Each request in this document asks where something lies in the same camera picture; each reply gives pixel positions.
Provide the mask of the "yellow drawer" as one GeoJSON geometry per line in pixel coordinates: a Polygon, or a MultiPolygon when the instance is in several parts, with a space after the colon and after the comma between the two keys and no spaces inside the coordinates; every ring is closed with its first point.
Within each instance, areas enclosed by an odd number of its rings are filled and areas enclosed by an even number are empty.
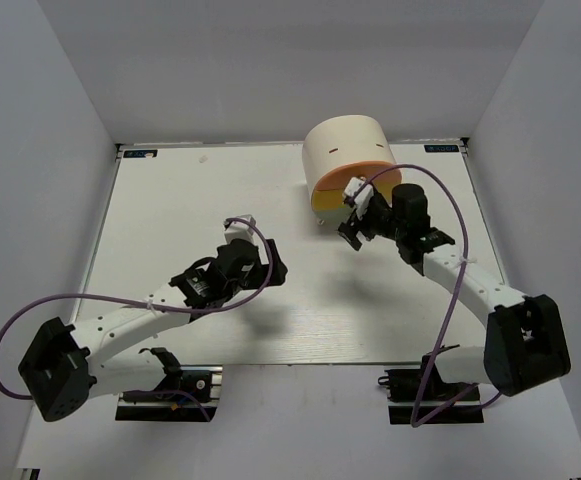
{"type": "Polygon", "coordinates": [[[311,208],[314,212],[333,211],[345,206],[344,190],[317,190],[311,194],[311,208]]]}

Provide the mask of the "cream round drawer cabinet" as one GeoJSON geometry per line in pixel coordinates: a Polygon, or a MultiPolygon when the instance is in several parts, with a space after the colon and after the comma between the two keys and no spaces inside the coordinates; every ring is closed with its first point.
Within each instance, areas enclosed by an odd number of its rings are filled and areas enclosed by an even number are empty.
{"type": "Polygon", "coordinates": [[[356,162],[396,160],[382,127],[364,115],[345,115],[325,120],[306,136],[302,164],[310,197],[317,178],[333,168],[356,162]]]}

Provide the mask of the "blue corner label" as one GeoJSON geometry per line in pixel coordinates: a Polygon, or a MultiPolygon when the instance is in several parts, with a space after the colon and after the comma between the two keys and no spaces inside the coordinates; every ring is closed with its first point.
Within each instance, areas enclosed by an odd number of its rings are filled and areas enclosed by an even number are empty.
{"type": "Polygon", "coordinates": [[[425,144],[426,153],[459,153],[460,148],[452,144],[425,144]]]}
{"type": "Polygon", "coordinates": [[[157,149],[138,149],[138,150],[125,150],[123,152],[123,158],[155,158],[158,155],[157,149]]]}

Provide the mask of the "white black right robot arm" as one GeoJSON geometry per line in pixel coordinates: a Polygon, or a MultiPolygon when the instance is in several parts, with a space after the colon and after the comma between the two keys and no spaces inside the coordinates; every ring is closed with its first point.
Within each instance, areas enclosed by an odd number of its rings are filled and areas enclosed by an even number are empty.
{"type": "Polygon", "coordinates": [[[425,357],[434,363],[421,374],[429,396],[442,399],[458,384],[474,383],[514,396],[570,372],[556,302],[504,285],[468,261],[449,235],[431,226],[420,186],[397,185],[386,201],[375,187],[352,178],[343,197],[352,212],[338,232],[354,249],[376,236],[393,241],[406,264],[456,294],[485,327],[484,346],[446,347],[437,356],[425,357]]]}

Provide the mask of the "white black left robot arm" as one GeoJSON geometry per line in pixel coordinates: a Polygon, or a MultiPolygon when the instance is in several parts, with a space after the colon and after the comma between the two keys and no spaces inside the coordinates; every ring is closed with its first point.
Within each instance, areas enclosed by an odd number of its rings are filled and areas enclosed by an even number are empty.
{"type": "Polygon", "coordinates": [[[62,420],[87,400],[108,394],[142,390],[161,399],[175,396],[181,374],[159,359],[160,348],[145,348],[142,341],[218,313],[242,291],[283,285],[288,268],[274,240],[266,240],[265,247],[267,263],[257,246],[235,239],[137,306],[70,325],[58,317],[44,322],[18,366],[42,418],[62,420]]]}

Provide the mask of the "blue left corner label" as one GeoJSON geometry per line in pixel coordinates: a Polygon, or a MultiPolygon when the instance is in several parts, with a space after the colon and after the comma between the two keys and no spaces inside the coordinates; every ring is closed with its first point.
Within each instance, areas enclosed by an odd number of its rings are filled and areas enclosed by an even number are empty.
{"type": "Polygon", "coordinates": [[[138,150],[125,150],[123,152],[123,158],[155,158],[158,155],[157,149],[138,149],[138,150]]]}

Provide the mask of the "blue right corner label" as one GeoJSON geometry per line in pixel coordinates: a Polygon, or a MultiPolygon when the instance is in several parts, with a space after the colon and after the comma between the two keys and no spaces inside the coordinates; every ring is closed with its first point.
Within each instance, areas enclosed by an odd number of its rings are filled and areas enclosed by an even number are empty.
{"type": "Polygon", "coordinates": [[[452,144],[425,144],[426,153],[459,153],[460,148],[452,144]]]}

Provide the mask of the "grey bottom drawer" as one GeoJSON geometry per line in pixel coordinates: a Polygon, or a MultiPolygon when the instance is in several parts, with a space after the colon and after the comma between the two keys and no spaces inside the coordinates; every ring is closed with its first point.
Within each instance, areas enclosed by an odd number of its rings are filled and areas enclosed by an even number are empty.
{"type": "Polygon", "coordinates": [[[346,222],[351,213],[352,210],[349,207],[341,206],[334,209],[316,211],[315,216],[320,226],[337,227],[340,223],[346,222]]]}

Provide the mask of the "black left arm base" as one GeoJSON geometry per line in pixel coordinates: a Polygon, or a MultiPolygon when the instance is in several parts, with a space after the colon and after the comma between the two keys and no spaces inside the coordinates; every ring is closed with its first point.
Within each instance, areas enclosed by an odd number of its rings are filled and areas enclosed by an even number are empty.
{"type": "Polygon", "coordinates": [[[207,423],[218,409],[221,367],[183,368],[167,376],[153,391],[126,392],[117,402],[120,422],[207,423]]]}

